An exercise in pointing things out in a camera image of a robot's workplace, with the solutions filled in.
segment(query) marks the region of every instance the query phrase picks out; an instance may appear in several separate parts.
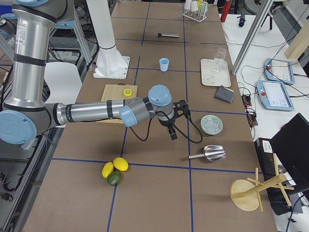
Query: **yellow ring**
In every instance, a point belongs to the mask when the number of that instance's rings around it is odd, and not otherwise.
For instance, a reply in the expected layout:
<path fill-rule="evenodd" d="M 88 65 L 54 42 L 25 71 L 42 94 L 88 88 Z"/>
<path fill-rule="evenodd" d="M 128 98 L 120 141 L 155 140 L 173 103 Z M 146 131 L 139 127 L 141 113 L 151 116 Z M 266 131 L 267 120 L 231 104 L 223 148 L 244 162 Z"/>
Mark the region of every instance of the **yellow ring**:
<path fill-rule="evenodd" d="M 129 88 L 126 88 L 126 89 L 124 90 L 124 95 L 125 95 L 126 97 L 130 97 L 130 96 L 132 95 L 132 90 L 129 89 Z"/>

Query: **cutting board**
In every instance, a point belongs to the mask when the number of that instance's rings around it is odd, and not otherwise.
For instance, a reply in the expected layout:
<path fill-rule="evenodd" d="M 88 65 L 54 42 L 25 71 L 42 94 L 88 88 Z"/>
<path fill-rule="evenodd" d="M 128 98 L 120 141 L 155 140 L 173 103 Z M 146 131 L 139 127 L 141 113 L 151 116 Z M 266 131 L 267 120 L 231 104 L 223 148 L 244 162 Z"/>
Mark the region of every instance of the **cutting board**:
<path fill-rule="evenodd" d="M 126 97 L 124 95 L 124 90 L 129 88 L 132 90 L 132 95 Z M 107 100 L 123 100 L 123 99 L 131 99 L 136 97 L 137 94 L 137 86 L 131 86 L 127 84 L 117 84 L 117 85 L 105 85 L 101 102 L 106 102 Z M 109 119 L 109 120 L 102 120 L 97 121 L 99 123 L 122 123 L 120 119 Z"/>

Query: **scoop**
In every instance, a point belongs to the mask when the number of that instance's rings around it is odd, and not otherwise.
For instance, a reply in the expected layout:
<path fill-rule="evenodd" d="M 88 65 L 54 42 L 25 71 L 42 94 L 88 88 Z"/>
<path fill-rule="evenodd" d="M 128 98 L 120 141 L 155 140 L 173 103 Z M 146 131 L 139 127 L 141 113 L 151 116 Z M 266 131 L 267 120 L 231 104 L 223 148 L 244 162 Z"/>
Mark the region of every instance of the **scoop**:
<path fill-rule="evenodd" d="M 220 145 L 207 145 L 204 147 L 204 153 L 197 154 L 197 155 L 189 155 L 189 159 L 198 158 L 198 157 L 205 157 L 206 160 L 210 162 L 215 162 L 226 157 L 225 151 L 223 146 Z"/>

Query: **clear glass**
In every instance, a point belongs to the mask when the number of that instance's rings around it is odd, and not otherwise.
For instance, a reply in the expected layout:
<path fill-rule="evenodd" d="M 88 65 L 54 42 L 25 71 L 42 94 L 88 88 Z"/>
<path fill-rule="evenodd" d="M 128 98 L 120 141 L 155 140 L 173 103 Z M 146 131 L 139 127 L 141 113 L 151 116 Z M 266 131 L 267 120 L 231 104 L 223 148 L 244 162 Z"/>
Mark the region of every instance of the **clear glass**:
<path fill-rule="evenodd" d="M 214 55 L 215 66 L 211 69 L 212 73 L 218 73 L 220 71 L 220 63 L 225 59 L 226 49 L 224 47 L 219 47 L 216 54 Z"/>

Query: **white and blue device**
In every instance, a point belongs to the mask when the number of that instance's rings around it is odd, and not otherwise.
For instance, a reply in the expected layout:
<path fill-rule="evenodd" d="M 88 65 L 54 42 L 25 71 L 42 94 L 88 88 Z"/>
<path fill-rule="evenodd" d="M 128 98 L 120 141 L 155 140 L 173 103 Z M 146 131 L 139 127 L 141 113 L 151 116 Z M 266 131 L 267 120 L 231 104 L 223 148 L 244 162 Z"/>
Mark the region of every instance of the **white and blue device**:
<path fill-rule="evenodd" d="M 270 81 L 295 84 L 292 63 L 289 61 L 267 58 L 265 60 L 265 75 Z"/>
<path fill-rule="evenodd" d="M 279 81 L 258 81 L 256 89 L 262 105 L 268 110 L 293 111 L 294 106 L 283 84 Z"/>

